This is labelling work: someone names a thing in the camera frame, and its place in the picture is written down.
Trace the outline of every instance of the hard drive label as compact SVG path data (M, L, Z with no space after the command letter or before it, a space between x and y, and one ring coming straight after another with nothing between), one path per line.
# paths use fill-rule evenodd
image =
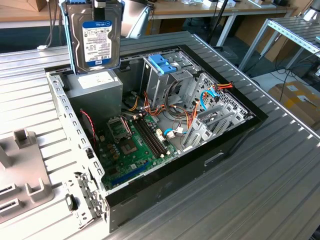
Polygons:
M111 21L85 21L82 24L84 59L89 66L110 61L112 41L108 35L111 30Z

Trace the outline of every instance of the ribbed metal surface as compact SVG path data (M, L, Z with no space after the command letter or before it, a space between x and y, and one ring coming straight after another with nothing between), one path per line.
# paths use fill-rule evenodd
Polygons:
M320 24L311 24L301 17L281 17L270 19L268 25L311 53L320 51Z
M107 239L308 239L320 223L319 137L257 90L246 76L188 32L125 39L121 53L186 44L246 94L269 118L231 158L126 223ZM0 137L37 134L55 197L0 226L10 239L102 239L99 220L82 231L61 182L75 165L43 71L68 63L65 47L0 55Z

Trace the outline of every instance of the metal shelf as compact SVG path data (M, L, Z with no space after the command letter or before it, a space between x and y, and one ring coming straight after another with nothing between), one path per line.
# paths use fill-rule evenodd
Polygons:
M254 50L259 44L260 40L266 33L267 28L270 27L274 29L276 32L270 38L269 42L265 46L264 50L261 52L263 56L264 53L268 51L268 49L272 46L274 40L279 34L287 37L292 40L296 44L300 45L305 50L309 51L312 54L315 54L317 57L320 57L320 43L316 42L316 37L320 36L320 24L312 24L310 22L305 21L301 17L281 17L281 18L272 18L267 19L256 38L254 39L252 45L250 46L248 52L244 56L239 69L244 70L247 65L249 59L251 58Z

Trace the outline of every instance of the sticker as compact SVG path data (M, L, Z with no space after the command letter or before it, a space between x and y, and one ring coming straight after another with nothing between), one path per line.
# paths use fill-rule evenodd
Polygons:
M297 96L302 102L307 102L309 99L305 95Z
M83 89L92 88L102 84L114 82L109 72L103 71L95 74L84 75L78 78L78 81Z
M294 85L288 85L288 86L286 86L290 91L292 91L292 92L295 92L295 91L299 91L299 89L298 88L296 88L296 86L294 86Z
M82 24L84 60L89 66L110 61L112 41L108 36L111 30L111 21L85 21Z

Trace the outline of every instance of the metal latch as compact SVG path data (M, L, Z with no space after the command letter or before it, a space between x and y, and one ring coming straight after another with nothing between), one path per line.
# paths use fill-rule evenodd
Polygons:
M104 213L108 206L89 173L75 172L63 186L66 190L66 203L80 229L101 216L106 220L107 214Z

